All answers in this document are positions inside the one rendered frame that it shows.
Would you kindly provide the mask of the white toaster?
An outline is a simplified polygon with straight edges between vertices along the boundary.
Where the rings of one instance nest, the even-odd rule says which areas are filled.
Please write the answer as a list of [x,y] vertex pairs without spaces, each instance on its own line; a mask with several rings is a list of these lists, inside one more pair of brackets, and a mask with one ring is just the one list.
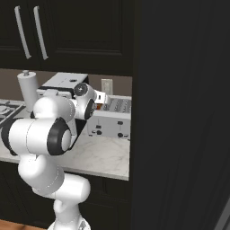
[[[130,140],[131,103],[130,96],[111,95],[111,104],[103,104],[87,120],[88,135]],[[123,121],[123,125],[118,125],[118,121]]]

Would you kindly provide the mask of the wide dark wall cupboard door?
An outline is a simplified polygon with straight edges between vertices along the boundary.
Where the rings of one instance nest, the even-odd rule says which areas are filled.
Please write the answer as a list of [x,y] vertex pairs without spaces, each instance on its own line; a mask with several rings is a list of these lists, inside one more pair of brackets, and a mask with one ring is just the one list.
[[133,75],[134,0],[28,0],[40,22],[40,68]]

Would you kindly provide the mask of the white paper towel roll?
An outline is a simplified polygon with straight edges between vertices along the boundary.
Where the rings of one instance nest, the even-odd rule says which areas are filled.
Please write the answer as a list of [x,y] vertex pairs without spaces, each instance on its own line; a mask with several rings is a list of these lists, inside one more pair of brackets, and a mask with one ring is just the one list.
[[26,110],[33,111],[35,102],[39,99],[37,89],[39,88],[37,75],[35,72],[23,70],[17,75],[18,82],[21,88],[22,97],[25,102]]

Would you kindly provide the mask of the tall dark cupboard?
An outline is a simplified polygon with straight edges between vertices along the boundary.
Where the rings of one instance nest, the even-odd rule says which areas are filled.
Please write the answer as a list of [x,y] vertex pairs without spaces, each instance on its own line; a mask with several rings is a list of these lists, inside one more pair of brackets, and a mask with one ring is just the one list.
[[230,197],[230,0],[136,0],[130,230],[214,230]]

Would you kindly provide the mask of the narrow dark wall cupboard door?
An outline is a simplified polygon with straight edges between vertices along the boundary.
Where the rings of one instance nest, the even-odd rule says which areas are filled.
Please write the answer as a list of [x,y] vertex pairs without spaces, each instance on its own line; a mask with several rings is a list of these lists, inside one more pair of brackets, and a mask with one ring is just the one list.
[[22,26],[28,48],[31,45],[30,19],[26,0],[0,0],[0,68],[33,69],[36,60],[32,57],[33,50],[29,48],[31,58],[26,59],[19,35],[14,7],[21,7]]

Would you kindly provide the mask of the black hob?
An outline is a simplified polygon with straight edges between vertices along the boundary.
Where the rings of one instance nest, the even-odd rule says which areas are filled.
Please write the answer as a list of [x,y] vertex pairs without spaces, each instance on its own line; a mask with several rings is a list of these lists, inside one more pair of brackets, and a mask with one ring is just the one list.
[[24,108],[24,102],[0,99],[0,128]]

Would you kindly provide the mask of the dark base cupboards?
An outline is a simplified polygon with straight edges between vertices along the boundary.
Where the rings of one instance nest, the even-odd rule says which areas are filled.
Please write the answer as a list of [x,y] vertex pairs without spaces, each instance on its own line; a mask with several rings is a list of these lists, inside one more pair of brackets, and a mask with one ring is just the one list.
[[[129,230],[128,182],[85,175],[88,199],[79,205],[92,230]],[[52,199],[33,193],[18,174],[18,165],[0,161],[0,219],[48,228],[55,220]]]

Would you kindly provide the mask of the white wall outlet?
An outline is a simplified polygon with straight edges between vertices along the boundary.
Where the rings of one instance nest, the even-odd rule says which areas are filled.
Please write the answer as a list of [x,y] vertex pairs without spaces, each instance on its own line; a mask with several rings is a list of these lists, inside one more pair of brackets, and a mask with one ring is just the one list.
[[102,91],[108,95],[113,95],[113,80],[102,79]]

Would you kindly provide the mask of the white black box appliance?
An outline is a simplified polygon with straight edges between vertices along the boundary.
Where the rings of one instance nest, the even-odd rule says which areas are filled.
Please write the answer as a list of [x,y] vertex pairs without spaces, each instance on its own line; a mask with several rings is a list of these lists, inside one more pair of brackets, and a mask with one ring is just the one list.
[[39,97],[56,95],[66,97],[68,99],[74,99],[74,89],[79,83],[88,84],[88,74],[58,72],[37,89],[37,94]]

